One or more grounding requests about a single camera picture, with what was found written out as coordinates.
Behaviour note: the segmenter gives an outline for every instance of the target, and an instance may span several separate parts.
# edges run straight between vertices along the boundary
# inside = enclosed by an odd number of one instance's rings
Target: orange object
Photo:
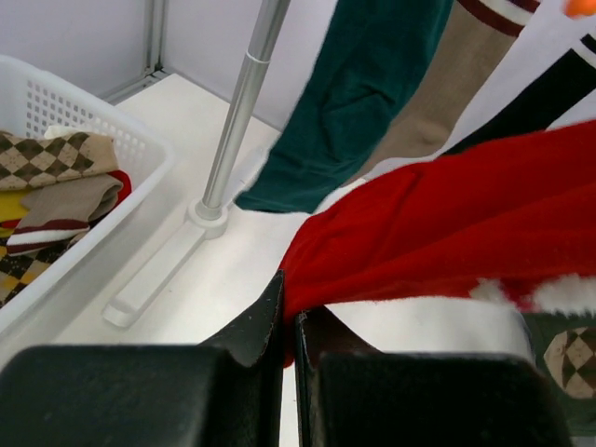
[[[596,0],[568,0],[565,15],[571,18],[596,14]]]

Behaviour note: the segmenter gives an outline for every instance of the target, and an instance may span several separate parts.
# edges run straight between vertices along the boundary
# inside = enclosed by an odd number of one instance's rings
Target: brown sock
[[[383,140],[348,183],[393,157],[436,153],[459,116],[515,42],[539,5],[536,0],[454,3],[437,53],[422,84],[393,120]]]
[[[32,191],[21,204],[29,213],[7,243],[10,255],[36,251],[89,230],[114,207],[122,182],[111,175],[63,182]]]
[[[0,191],[40,188],[118,170],[111,137],[77,132],[52,140],[0,132]]]

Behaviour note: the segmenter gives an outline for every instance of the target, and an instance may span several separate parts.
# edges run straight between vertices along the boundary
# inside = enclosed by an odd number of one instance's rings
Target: yellow cloth
[[[27,196],[31,190],[2,191],[0,192],[0,223],[22,219],[29,210],[23,207],[20,200]],[[9,237],[13,230],[0,228],[0,237]]]

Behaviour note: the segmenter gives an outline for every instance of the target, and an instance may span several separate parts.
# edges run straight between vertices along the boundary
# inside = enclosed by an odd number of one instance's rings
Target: green cloth
[[[453,0],[339,0],[305,91],[244,210],[313,212],[355,174],[412,97]]]
[[[596,318],[562,314],[525,314],[523,318],[536,367],[548,378],[570,433],[596,435]]]

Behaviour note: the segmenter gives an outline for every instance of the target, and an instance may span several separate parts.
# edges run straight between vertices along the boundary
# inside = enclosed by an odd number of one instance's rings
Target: white fluffy trim
[[[469,294],[470,298],[501,305],[514,304],[501,290],[499,281],[481,279]],[[535,310],[567,315],[596,313],[596,277],[568,275],[539,285],[531,296]]]

